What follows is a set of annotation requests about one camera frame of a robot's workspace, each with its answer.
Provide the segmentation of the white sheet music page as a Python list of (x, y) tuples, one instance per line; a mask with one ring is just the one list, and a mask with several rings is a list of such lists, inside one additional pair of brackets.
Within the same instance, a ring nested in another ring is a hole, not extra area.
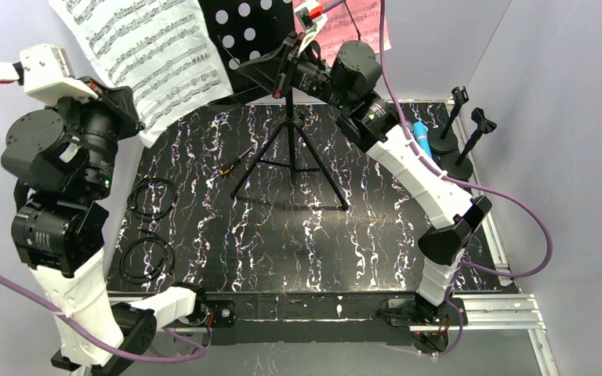
[(51, 1), (100, 80), (128, 86), (150, 148), (186, 114), (233, 94), (197, 1)]

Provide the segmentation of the blue toy microphone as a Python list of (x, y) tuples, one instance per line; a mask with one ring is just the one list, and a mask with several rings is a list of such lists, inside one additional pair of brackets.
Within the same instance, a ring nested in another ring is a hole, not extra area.
[(430, 148), (428, 138), (428, 128), (423, 122), (417, 121), (412, 124), (412, 133), (415, 137), (415, 141), (419, 144), (424, 153), (430, 158), (433, 158), (432, 150)]

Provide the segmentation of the black round-base mic stand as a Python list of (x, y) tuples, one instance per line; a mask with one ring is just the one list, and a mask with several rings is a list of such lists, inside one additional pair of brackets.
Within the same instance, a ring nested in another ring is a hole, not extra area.
[(448, 117), (447, 124), (443, 127), (428, 129), (428, 142), (430, 149), (436, 155), (444, 155), (458, 150), (458, 139), (452, 131), (454, 120), (458, 117), (462, 106), (466, 104), (470, 98), (466, 86), (462, 88), (456, 86), (451, 91), (453, 99), (453, 108)]
[(473, 162), (468, 158), (469, 153), (477, 145), (482, 136), (496, 130), (497, 124), (488, 119), (484, 110), (475, 107), (471, 113), (471, 119), (477, 124), (477, 128), (468, 138), (463, 150), (445, 154), (440, 159), (440, 167), (446, 172), (446, 176), (460, 181), (468, 182), (473, 175)]

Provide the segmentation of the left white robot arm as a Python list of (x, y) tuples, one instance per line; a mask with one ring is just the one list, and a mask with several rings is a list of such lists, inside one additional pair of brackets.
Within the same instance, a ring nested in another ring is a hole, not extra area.
[(119, 375), (132, 364), (124, 353), (143, 355), (157, 330), (196, 311), (198, 290), (178, 283), (111, 304), (100, 201), (111, 192), (118, 142), (143, 123), (130, 87), (88, 87), (89, 98), (63, 94), (14, 121), (1, 164), (17, 179), (13, 243), (55, 307), (61, 347), (53, 365)]

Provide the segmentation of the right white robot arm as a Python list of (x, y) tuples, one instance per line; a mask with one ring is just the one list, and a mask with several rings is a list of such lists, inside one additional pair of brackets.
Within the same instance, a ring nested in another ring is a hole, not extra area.
[(490, 212), (491, 201), (446, 181), (433, 160), (406, 138), (397, 109), (375, 91), (383, 70), (370, 45), (343, 43), (327, 68), (312, 52), (317, 43), (303, 48), (300, 39), (291, 33), (277, 50), (240, 65), (238, 73), (275, 98), (298, 89), (339, 111), (342, 134), (388, 170), (428, 216), (431, 226), (418, 241), (424, 267), (415, 299), (427, 309), (442, 307), (466, 243)]

